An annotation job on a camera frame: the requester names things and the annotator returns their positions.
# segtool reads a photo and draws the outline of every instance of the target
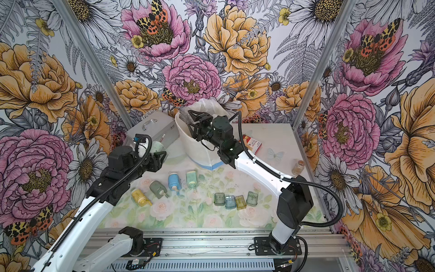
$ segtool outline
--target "yellow plastic container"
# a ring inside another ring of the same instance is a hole
[[[144,195],[144,193],[140,189],[134,190],[131,193],[131,196],[134,198],[136,203],[141,207],[144,207],[146,204],[149,204],[150,206],[153,205],[151,201]]]

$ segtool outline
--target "plastic bag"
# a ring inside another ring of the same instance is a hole
[[[217,149],[210,151],[205,148],[201,142],[193,139],[185,121],[191,121],[190,116],[186,115],[188,110],[207,112],[208,114],[212,115],[213,118],[216,116],[225,115],[230,117],[227,111],[224,110],[224,108],[216,100],[205,98],[200,99],[198,102],[195,102],[190,106],[184,107],[182,110],[184,113],[182,116],[180,116],[180,112],[175,115],[175,123],[177,124],[178,131],[180,132],[180,139],[184,145],[184,150],[186,151],[187,156],[197,165],[208,170],[214,170],[223,165],[224,163],[219,157]],[[214,149],[214,145],[208,141],[203,140],[202,142],[209,149]]]

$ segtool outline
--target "purple flower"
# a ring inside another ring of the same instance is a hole
[[[189,50],[191,29],[187,20],[182,20],[177,14],[174,5],[168,5],[162,0],[163,9],[167,12],[167,22],[157,27],[156,34],[149,34],[146,29],[141,29],[136,22],[144,17],[149,17],[151,5],[139,9],[122,10],[121,21],[125,38],[132,41],[142,58],[138,59],[143,64],[159,62],[161,60],[172,59],[178,54]]]
[[[248,8],[246,0],[228,0],[228,5],[231,5],[231,7],[238,7],[239,10],[246,10]]]
[[[381,131],[375,123],[376,110],[362,94],[339,94],[328,110],[328,139],[323,148],[355,170],[364,165],[378,146]]]
[[[49,205],[63,209],[72,160],[66,142],[45,130],[0,139],[0,224],[28,222]]]
[[[201,98],[217,97],[221,79],[216,67],[209,61],[192,54],[178,56],[171,65],[163,68],[165,87],[190,105]]]
[[[216,13],[216,0],[186,0],[184,4],[187,7],[186,14],[189,18],[194,14],[204,14],[210,17],[213,13]]]

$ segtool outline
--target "pink peony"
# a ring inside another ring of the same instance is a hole
[[[178,56],[171,65],[163,68],[166,88],[187,104],[201,98],[217,97],[221,91],[221,79],[216,67],[192,54]]]
[[[121,11],[122,28],[125,38],[132,40],[134,47],[139,50],[143,59],[139,61],[143,64],[148,62],[159,62],[165,59],[172,59],[178,54],[189,50],[191,29],[187,20],[182,20],[177,14],[174,5],[168,5],[162,0],[163,9],[167,11],[167,23],[162,23],[158,33],[150,35],[146,30],[142,30],[136,22],[144,17],[149,17],[151,5],[139,9],[124,9]]]
[[[49,205],[54,212],[63,209],[72,160],[68,145],[45,130],[0,139],[0,224],[29,222]]]
[[[355,92],[364,92],[373,96],[382,91],[395,79],[402,70],[404,61],[400,61],[403,55],[401,51],[405,45],[407,35],[401,37],[403,32],[403,20],[398,23],[399,27],[394,35],[394,42],[386,51],[373,49],[367,56],[361,55],[361,37],[381,34],[387,24],[373,24],[366,19],[362,20],[350,35],[350,40],[345,44],[343,62],[338,67],[339,80],[344,86],[349,86]]]
[[[328,110],[323,144],[326,154],[333,153],[348,168],[355,170],[366,163],[379,143],[381,131],[375,123],[376,110],[362,94],[339,94]]]

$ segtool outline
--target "metal post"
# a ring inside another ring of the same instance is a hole
[[[346,23],[352,14],[352,11],[356,5],[357,0],[344,0],[341,5],[340,13],[337,16],[337,20],[332,28],[331,35],[325,43],[325,47],[320,55],[320,59],[317,62],[317,66],[314,69],[313,75],[311,76],[310,83],[308,84],[307,91],[305,92],[304,98],[302,98],[301,105],[299,106],[296,118],[293,119],[292,127],[293,130],[298,128],[302,117],[305,114],[308,104],[316,91],[320,77],[322,76],[332,52],[336,50],[337,41],[342,35],[346,28]]]
[[[76,18],[74,12],[72,11],[70,5],[67,0],[53,0],[53,5],[56,10],[59,12],[62,20],[68,27],[70,33],[72,33],[73,38],[77,42],[78,47],[82,51],[85,58],[87,58],[89,64],[91,65],[94,73],[97,75],[98,79],[101,82],[101,85],[106,90],[107,95],[112,101],[115,108],[118,110],[118,114],[124,122],[127,129],[130,129],[134,126],[132,119],[128,115],[127,110],[122,104],[118,94],[115,91],[108,75],[106,74],[104,67],[101,65],[100,60],[95,54],[92,45],[90,44],[87,36],[84,34],[83,29],[80,27],[80,23]]]

